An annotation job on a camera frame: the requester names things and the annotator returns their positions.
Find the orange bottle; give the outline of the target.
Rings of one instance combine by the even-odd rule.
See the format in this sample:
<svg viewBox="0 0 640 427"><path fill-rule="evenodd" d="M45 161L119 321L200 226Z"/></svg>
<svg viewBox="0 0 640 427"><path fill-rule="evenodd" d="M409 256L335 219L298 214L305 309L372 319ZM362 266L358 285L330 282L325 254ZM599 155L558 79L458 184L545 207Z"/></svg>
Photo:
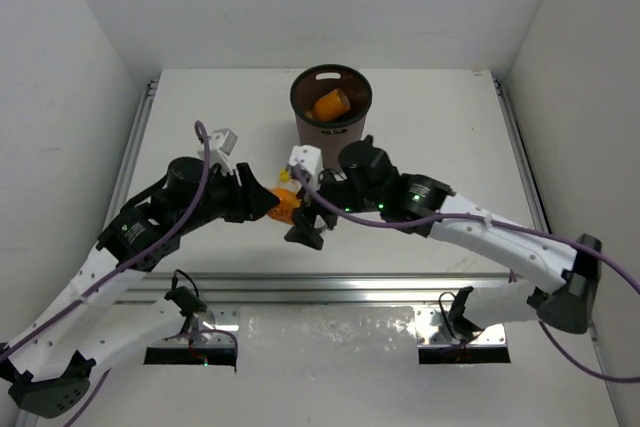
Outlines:
<svg viewBox="0 0 640 427"><path fill-rule="evenodd" d="M294 211L300 207L301 200L295 192L286 188L276 187L270 190L278 198L278 204L271 208L268 217L272 220L292 225Z"/></svg>
<svg viewBox="0 0 640 427"><path fill-rule="evenodd" d="M319 122L333 122L346 115L351 110L350 100L342 89L334 89L318 99L312 109L311 115Z"/></svg>

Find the clear bottle yellow cap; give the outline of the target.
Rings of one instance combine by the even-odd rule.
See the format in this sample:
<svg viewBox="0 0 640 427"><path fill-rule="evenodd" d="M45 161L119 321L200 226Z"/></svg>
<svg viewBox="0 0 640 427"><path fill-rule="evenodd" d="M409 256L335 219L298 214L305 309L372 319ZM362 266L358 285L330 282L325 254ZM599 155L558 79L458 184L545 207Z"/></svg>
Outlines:
<svg viewBox="0 0 640 427"><path fill-rule="evenodd" d="M281 188L293 188L296 186L296 181L288 169L283 168L279 171L277 186Z"/></svg>

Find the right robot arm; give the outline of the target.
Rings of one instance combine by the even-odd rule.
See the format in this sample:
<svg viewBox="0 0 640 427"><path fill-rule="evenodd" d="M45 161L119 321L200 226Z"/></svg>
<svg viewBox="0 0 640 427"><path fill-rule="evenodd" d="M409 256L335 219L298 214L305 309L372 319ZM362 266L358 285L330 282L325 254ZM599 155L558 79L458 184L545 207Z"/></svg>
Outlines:
<svg viewBox="0 0 640 427"><path fill-rule="evenodd" d="M429 176L400 172L372 136L344 147L339 168L320 149L293 147L289 175L299 182L299 207L288 242L319 250L338 219L376 212L383 227L467 249L515 274L500 287L467 286L436 316L447 342L467 344L496 324L538 320L569 334L589 329L601 276L601 242L584 234L567 245L481 208Z"/></svg>

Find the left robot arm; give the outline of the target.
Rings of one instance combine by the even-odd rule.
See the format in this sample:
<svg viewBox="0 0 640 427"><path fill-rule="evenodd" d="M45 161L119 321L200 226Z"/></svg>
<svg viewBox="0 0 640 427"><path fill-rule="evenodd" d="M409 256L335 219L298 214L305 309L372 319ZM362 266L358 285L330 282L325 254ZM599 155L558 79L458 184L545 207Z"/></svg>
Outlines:
<svg viewBox="0 0 640 427"><path fill-rule="evenodd" d="M246 163L224 172L220 164L198 158L172 160L159 181L123 205L40 317L3 345L1 377L16 406L59 417L86 395L98 368L109 369L149 343L185 333L207 307L178 284L115 333L100 333L96 325L122 293L179 249L183 236L217 219L257 221L278 203Z"/></svg>

